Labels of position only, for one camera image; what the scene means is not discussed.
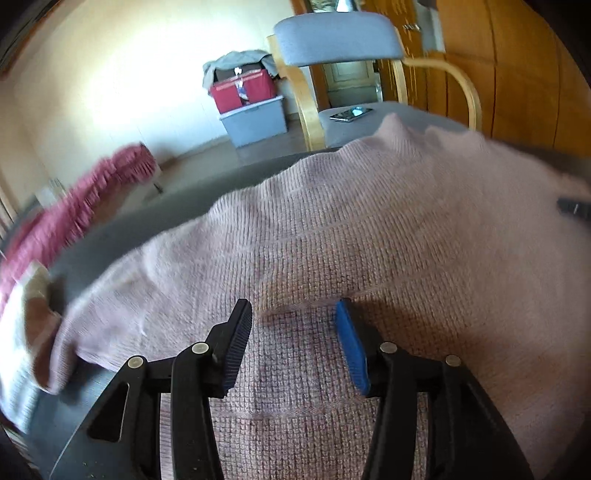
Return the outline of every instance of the red storage box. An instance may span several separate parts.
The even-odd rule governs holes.
[[[275,83],[265,69],[252,70],[217,82],[209,89],[220,113],[277,96]]]

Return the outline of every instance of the blue gripper pad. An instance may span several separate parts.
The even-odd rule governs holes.
[[[342,299],[336,304],[336,331],[340,345],[349,366],[349,375],[357,389],[367,395],[371,388],[368,374],[368,362],[363,344],[359,339],[352,316],[352,302]]]

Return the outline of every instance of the tiled floor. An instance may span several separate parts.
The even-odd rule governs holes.
[[[168,195],[187,187],[210,181],[231,170],[259,161],[306,151],[304,133],[298,121],[288,123],[288,132],[245,147],[235,148],[227,140],[206,150],[184,155],[162,166],[158,184]],[[152,185],[134,190],[119,213],[127,213],[156,198],[159,193]]]

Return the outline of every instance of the metal rivet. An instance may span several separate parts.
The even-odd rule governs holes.
[[[396,343],[384,342],[379,346],[379,349],[384,353],[396,353],[398,347],[396,346]]]
[[[445,363],[450,367],[459,367],[462,364],[462,360],[457,355],[448,355],[445,357]]]
[[[129,361],[127,362],[127,366],[129,368],[139,368],[144,364],[144,359],[141,358],[140,356],[133,356],[132,358],[129,359]]]
[[[209,345],[206,344],[205,342],[195,343],[195,345],[193,345],[191,347],[191,351],[193,353],[205,353],[208,350],[209,350]]]

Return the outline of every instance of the storage bin lid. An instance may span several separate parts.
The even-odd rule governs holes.
[[[268,100],[263,100],[262,102],[251,103],[250,105],[245,105],[235,110],[230,110],[229,112],[223,113],[219,116],[220,120],[223,120],[229,116],[236,115],[237,113],[245,112],[246,110],[250,110],[251,108],[256,108],[261,105],[266,105],[267,103],[277,102],[279,100],[283,100],[283,95],[277,95],[276,97],[269,98]]]

